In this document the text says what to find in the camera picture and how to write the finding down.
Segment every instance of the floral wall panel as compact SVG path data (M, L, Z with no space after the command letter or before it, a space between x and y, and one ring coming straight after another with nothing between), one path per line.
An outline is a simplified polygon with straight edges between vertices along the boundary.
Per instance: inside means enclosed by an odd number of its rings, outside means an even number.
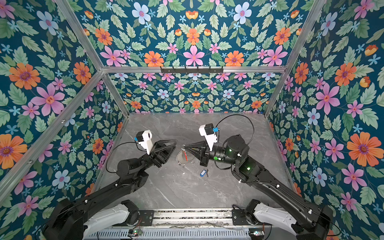
M108 66L276 66L313 2L97 0L76 15Z
M280 75L116 73L111 78L132 112L262 113Z
M94 68L51 1L0 1L0 39L1 179Z
M324 8L269 115L298 193L334 210L329 240L384 238L383 7Z
M3 203L0 239L44 239L40 226L58 201L93 189L123 120L100 81Z

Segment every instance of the orange flower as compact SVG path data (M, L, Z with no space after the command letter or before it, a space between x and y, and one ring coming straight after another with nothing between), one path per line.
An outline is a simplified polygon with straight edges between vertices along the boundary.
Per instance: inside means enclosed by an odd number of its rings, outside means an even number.
M209 36L209 35L211 35L212 33L211 33L211 30L209 30L209 29L205 29L204 30L204 35L205 36Z
M175 35L176 36L181 36L181 29L176 29Z
M381 142L377 137L371 138L367 132L361 132L360 137L356 133L351 136L352 142L347 142L347 149L351 150L349 156L352 160L358 160L358 164L365 167L368 164L373 167L379 164L378 158L384 157L384 150L377 148Z
M22 144L24 139L11 134L0 135L0 164L2 169L13 167L13 162L18 162L23 156L21 153L27 151L27 145Z
M328 235L335 235L335 233L332 230L329 230ZM338 236L327 236L326 240L340 240Z
M201 107L201 103L200 103L199 101L194 101L194 102L192 103L192 107L198 109L199 107Z
M112 45L112 37L111 34L108 31L105 31L103 28L96 29L95 33L96 37L98 38L99 42L101 42L104 45Z
M84 14L85 14L89 19L93 19L93 13L91 13L90 11L85 11Z
M243 53L239 53L239 51L233 51L233 53L228 53L228 57L225 58L227 67L240 67L241 63L244 62Z
M291 13L291 18L295 18L295 17L297 17L297 15L299 15L299 10L295 10L295 11L293 11L292 13Z
M99 153L101 152L101 150L103 149L103 147L104 147L103 140L101 140L101 138L96 139L95 143L93 144L93 149L92 149L92 151L93 151L95 154L99 154Z
M295 82L297 84L302 84L307 79L308 74L308 64L307 63L301 63L300 66L297 67L296 73L295 73Z
M188 38L187 40L192 45L196 45L196 43L200 41L199 37L200 37L200 34L197 32L195 28L191 28L189 30L189 33L187 33L187 38Z
M199 15L198 11L186 11L185 15L187 16L187 19L197 19L197 16Z
M287 138L287 140L285 140L285 146L286 146L286 148L287 148L288 151L292 151L292 150L293 150L293 142L292 142L292 139Z
M76 68L73 69L73 73L76 74L77 81L85 85L91 78L89 67L86 66L83 62L75 63L74 66Z
M379 48L376 45L369 45L365 49L364 53L365 53L366 56L370 56L370 55L374 54L378 49Z
M140 109L141 108L141 103L137 102L137 101L132 101L131 102L131 105L133 108L135 109Z
M144 62L148 64L148 67L162 67L164 66L164 59L161 58L159 53L155 53L154 51L149 51L144 55Z
M92 183L89 187L87 187L87 190L85 190L86 196L89 196L91 194L94 187L95 187L94 183Z
M120 132L121 127L122 127L122 122L120 122L120 123L118 124L118 132Z
M363 77L361 80L360 80L360 86L362 86L363 88L367 88L369 87L371 84L371 80L369 79L368 76L365 76Z
M348 65L344 63L341 65L340 69L337 69L337 76L335 77L335 82L337 82L337 85L342 86L344 84L344 86L347 86L349 81L352 81L355 78L356 67L352 66L353 63L348 63Z
M300 189L300 187L299 187L299 186L297 186L297 183L294 183L293 185L294 185L294 186L295 186L295 188L296 188L296 192L297 192L297 195L299 195L299 196L301 196L301 197L302 197L302 195L301 195L301 189Z
M36 69L33 69L33 66L24 65L24 63L18 63L17 68L11 67L9 72L12 73L9 75L9 79L12 82L16 82L15 85L19 88L25 88L26 90L36 87L37 83L40 82L39 72Z
M288 41L288 38L291 36L291 29L289 28L282 28L280 31L277 31L276 36L273 38L275 41L275 44L283 45L286 41Z
M254 101L253 103L252 103L252 108L259 108L259 107L261 107L262 106L262 102L261 101Z

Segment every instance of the robotic arm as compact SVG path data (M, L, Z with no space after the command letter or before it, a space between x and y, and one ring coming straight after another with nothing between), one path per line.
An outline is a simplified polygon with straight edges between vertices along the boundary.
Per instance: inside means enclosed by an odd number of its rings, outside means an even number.
M229 137L224 141L225 147L216 146L213 151L210 144L213 144L216 138L207 136L213 134L214 129L205 128L205 131L205 135L200 133L206 137L205 141L184 146L185 150L200 160L200 165L206 167L209 160L234 165L232 175L239 183L246 183L262 191L286 210L274 209L252 200L245 211L250 223L270 223L296 235L298 240L326 239L333 219L333 212L328 206L321 208L307 202L277 180L263 165L248 155L249 146L241 135Z
M147 153L140 158L120 161L116 171L120 177L118 180L73 202L68 199L60 201L43 228L46 239L81 240L114 224L135 224L139 218L138 207L131 201L123 201L110 209L104 208L142 187L148 179L147 168L152 165L161 167L168 161L177 141L160 140L153 145L151 138L149 130L136 135Z

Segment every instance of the table surface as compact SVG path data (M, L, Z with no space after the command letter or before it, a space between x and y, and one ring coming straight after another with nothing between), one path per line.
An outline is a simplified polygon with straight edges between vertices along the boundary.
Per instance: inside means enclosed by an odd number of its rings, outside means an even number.
M170 159L161 168L152 166L146 170L149 174L145 185L136 192L126 195L113 204L123 200L133 201L139 208L210 208L240 207L248 205L250 200L257 199L270 206L278 206L264 193L238 180L230 170L220 170L213 161L208 163L209 177L200 177L204 169L194 157L194 163L179 166L176 156L183 144L191 144L205 140L199 134L199 126L213 123L214 126L229 114L131 114L126 127L122 129L120 143L132 141L137 132L149 129L152 142L176 139L177 146ZM291 188L292 183L287 167L277 152L275 140L272 139L268 123L262 114L246 114L255 126L255 136L249 144L249 155L265 166L278 180ZM232 116L218 126L220 128L220 144L228 137L236 134L248 141L252 136L252 126L241 116ZM144 154L134 144L122 145L108 160L108 168L115 171L117 163L127 158L140 157ZM218 163L219 167L227 164ZM105 172L100 186L104 187L118 179L116 174Z

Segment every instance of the floral wallpaper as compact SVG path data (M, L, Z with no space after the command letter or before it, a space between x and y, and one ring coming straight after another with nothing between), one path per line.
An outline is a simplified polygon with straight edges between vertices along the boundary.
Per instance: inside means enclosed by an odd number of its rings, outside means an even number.
M94 68L52 1L1 0L0 39L1 180Z
M280 75L116 73L111 78L131 112L262 113Z
M313 0L78 4L76 15L108 66L276 66L287 61Z
M384 239L383 7L323 8L268 116L298 194L334 210L327 240Z
M100 81L3 202L0 239L45 239L41 226L57 202L81 198L93 190L123 119ZM11 137L0 135L8 141Z

